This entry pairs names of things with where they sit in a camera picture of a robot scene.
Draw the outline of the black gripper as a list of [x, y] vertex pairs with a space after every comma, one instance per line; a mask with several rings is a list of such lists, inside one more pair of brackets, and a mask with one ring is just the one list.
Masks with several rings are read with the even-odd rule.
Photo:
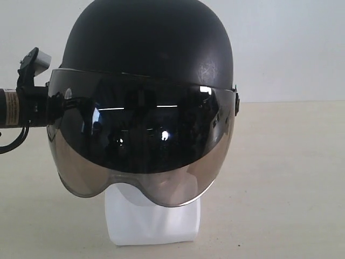
[[45, 127], [49, 81], [35, 85], [33, 62], [40, 49], [34, 47], [21, 61], [17, 70], [16, 92], [19, 98], [19, 126]]

